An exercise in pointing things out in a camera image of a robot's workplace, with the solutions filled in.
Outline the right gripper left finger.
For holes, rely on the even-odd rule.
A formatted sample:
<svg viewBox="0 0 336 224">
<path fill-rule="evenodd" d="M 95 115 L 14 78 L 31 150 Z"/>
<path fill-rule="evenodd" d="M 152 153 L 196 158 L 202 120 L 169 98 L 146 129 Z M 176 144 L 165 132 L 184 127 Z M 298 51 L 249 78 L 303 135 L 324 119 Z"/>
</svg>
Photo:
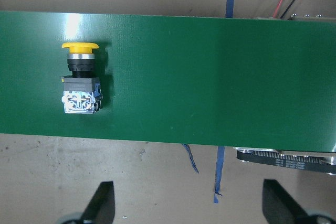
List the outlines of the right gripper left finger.
<svg viewBox="0 0 336 224">
<path fill-rule="evenodd" d="M 80 217 L 80 223 L 113 223 L 115 198 L 113 181 L 101 182 Z"/>
</svg>

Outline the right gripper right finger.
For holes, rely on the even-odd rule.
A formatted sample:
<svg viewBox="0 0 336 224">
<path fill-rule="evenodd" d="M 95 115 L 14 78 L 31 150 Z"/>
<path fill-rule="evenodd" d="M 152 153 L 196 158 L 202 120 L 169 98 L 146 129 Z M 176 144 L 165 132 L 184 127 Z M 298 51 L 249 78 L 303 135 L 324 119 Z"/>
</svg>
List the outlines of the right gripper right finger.
<svg viewBox="0 0 336 224">
<path fill-rule="evenodd" d="M 275 179 L 265 179 L 262 190 L 262 212 L 268 223 L 312 223 L 312 218 Z"/>
</svg>

